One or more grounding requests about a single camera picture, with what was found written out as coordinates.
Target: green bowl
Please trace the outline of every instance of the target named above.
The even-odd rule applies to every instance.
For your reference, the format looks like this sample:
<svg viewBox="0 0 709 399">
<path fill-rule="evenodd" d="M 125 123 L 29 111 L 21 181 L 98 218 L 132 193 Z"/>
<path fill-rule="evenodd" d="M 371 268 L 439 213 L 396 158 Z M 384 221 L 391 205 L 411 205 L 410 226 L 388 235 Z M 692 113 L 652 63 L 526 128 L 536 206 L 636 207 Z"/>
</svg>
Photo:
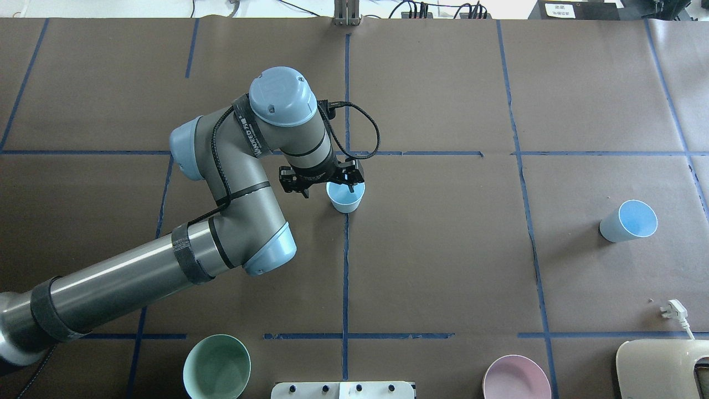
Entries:
<svg viewBox="0 0 709 399">
<path fill-rule="evenodd" d="M 218 334 L 202 339 L 184 361 L 182 381 L 192 399 L 236 399 L 251 375 L 251 358 L 238 339 Z"/>
</svg>

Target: sticker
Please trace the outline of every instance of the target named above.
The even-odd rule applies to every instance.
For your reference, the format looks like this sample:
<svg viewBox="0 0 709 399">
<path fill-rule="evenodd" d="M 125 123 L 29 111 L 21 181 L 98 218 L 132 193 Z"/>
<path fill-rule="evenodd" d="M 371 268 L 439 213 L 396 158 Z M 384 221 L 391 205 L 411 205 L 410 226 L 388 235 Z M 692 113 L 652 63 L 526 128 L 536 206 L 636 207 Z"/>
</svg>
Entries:
<svg viewBox="0 0 709 399">
<path fill-rule="evenodd" d="M 571 4 L 549 4 L 544 6 L 547 8 L 547 15 L 555 18 L 576 18 L 574 14 L 574 6 Z"/>
</svg>

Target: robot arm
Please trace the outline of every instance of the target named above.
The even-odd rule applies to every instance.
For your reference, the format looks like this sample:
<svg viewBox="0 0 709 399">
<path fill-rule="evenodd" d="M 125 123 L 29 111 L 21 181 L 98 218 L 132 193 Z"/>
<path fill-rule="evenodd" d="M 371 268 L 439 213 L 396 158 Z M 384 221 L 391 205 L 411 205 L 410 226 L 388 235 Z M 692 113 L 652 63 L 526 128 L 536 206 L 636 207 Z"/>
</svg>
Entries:
<svg viewBox="0 0 709 399">
<path fill-rule="evenodd" d="M 275 67 L 228 109 L 175 129 L 175 161 L 187 177 L 206 180 L 219 212 L 26 293 L 0 293 L 0 375 L 236 266 L 259 275 L 290 261 L 296 245 L 258 158 L 280 149 L 290 164 L 281 185 L 306 197 L 312 184 L 364 182 L 356 160 L 335 157 L 327 108 L 299 72 Z"/>
</svg>

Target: black strap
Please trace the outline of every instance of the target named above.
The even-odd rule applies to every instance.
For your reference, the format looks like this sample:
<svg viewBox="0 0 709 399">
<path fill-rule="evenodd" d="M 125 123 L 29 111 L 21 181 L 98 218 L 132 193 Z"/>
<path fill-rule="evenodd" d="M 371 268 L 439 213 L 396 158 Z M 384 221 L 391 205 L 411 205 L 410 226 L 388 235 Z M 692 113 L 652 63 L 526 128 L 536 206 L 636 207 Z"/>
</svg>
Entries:
<svg viewBox="0 0 709 399">
<path fill-rule="evenodd" d="M 258 123 L 256 123 L 256 114 L 251 109 L 249 94 L 247 93 L 237 98 L 231 105 L 234 108 L 236 124 L 241 128 L 241 133 L 244 134 L 244 139 L 249 143 L 254 157 L 263 158 L 269 155 L 272 150 L 266 143 L 263 134 L 261 134 Z"/>
<path fill-rule="evenodd" d="M 214 245 L 217 247 L 217 252 L 219 252 L 219 256 L 221 256 L 222 261 L 224 261 L 224 264 L 226 267 L 229 269 L 233 269 L 236 266 L 234 266 L 234 263 L 231 263 L 231 260 L 229 259 L 228 256 L 226 256 L 226 251 L 224 251 L 224 247 L 221 244 L 221 240 L 219 239 L 219 235 L 217 235 L 217 228 L 214 226 L 214 218 L 210 217 L 209 218 L 209 232 L 212 234 L 212 239 L 214 240 Z"/>
<path fill-rule="evenodd" d="M 76 332 L 70 329 L 57 313 L 52 301 L 52 283 L 61 276 L 53 277 L 32 289 L 30 294 L 30 312 L 32 318 L 37 322 L 44 332 L 59 342 L 69 342 L 81 338 L 90 333 Z"/>
<path fill-rule="evenodd" d="M 178 226 L 172 231 L 172 253 L 190 283 L 198 285 L 214 279 L 194 257 L 192 243 L 189 241 L 189 235 L 187 234 L 187 223 Z"/>
<path fill-rule="evenodd" d="M 310 150 L 308 150 L 308 151 L 306 151 L 306 152 L 304 152 L 304 153 L 302 153 L 302 154 L 291 154 L 291 153 L 287 153 L 286 151 L 283 151 L 283 150 L 281 150 L 281 152 L 282 152 L 283 154 L 289 155 L 289 156 L 291 156 L 291 157 L 304 157 L 304 156 L 306 156 L 306 155 L 310 155 L 310 154 L 316 152 L 316 151 L 320 148 L 320 146 L 323 144 L 323 141 L 325 141 L 325 135 L 326 135 L 326 133 L 323 132 L 323 138 L 320 139 L 320 143 L 318 143 L 317 146 L 312 147 Z"/>
<path fill-rule="evenodd" d="M 239 197 L 243 197 L 245 195 L 251 194 L 254 191 L 258 191 L 258 190 L 261 190 L 262 188 L 266 188 L 266 187 L 271 187 L 271 183 L 270 182 L 257 183 L 253 186 L 246 187 L 243 190 L 239 190 L 237 192 L 232 192 L 231 195 L 229 196 L 229 198 L 231 198 L 231 200 L 233 201 Z M 217 199 L 216 203 L 217 203 L 218 207 L 222 206 L 223 204 L 226 204 L 226 195 L 224 197 L 221 197 L 220 199 Z"/>
</svg>

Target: white plug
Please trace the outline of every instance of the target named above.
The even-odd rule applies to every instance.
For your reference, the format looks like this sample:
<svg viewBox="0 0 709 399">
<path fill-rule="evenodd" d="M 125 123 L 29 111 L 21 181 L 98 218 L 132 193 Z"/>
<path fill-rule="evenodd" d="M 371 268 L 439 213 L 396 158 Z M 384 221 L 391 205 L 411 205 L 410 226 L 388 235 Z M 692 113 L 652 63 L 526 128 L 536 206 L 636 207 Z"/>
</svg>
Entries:
<svg viewBox="0 0 709 399">
<path fill-rule="evenodd" d="M 661 306 L 660 312 L 662 312 L 662 317 L 665 319 L 676 319 L 679 324 L 684 328 L 684 331 L 689 335 L 689 339 L 694 339 L 694 334 L 692 330 L 689 329 L 689 323 L 687 322 L 687 309 L 682 305 L 682 302 L 678 300 L 667 301 L 667 306 Z"/>
</svg>

